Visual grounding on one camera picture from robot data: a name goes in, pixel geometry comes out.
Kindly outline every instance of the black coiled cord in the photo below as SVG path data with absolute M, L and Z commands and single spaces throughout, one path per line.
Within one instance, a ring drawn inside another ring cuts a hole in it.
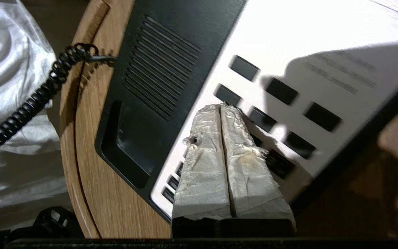
M 0 125 L 0 146 L 14 136 L 23 126 L 40 112 L 67 81 L 68 72 L 78 62 L 108 62 L 116 58 L 100 56 L 93 44 L 76 44 L 60 53 L 53 63 L 49 78 L 44 82 L 16 112 Z

